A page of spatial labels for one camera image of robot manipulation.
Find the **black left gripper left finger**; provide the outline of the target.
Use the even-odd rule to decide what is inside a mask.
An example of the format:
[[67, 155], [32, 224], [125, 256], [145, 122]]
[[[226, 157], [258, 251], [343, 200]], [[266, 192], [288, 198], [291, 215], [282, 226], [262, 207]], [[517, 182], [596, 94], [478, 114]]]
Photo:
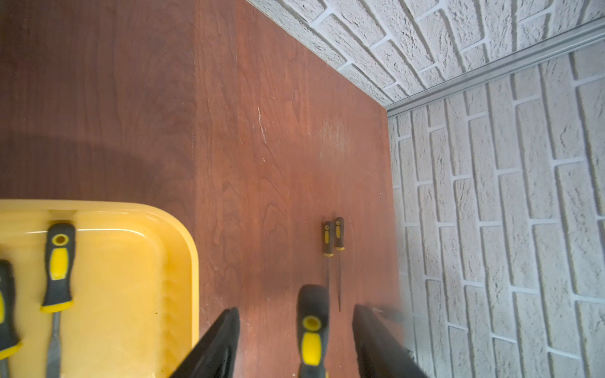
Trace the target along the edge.
[[170, 377], [233, 377], [239, 342], [239, 310], [224, 310]]

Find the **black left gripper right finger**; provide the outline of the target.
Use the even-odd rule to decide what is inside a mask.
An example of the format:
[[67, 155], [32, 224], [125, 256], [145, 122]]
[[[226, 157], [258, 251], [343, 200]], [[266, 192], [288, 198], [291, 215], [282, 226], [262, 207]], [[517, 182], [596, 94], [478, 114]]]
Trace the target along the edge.
[[354, 307], [352, 329], [359, 376], [427, 378], [369, 307]]

